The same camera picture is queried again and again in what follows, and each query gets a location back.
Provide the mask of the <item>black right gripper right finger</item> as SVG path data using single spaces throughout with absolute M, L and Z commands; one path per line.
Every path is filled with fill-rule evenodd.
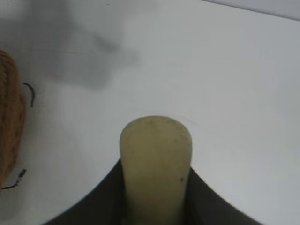
M 260 225 L 219 196 L 190 169 L 184 204 L 184 225 Z

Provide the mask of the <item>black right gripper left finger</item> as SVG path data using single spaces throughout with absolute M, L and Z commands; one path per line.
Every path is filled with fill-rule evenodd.
M 123 225 L 124 178 L 120 160 L 82 200 L 47 225 Z

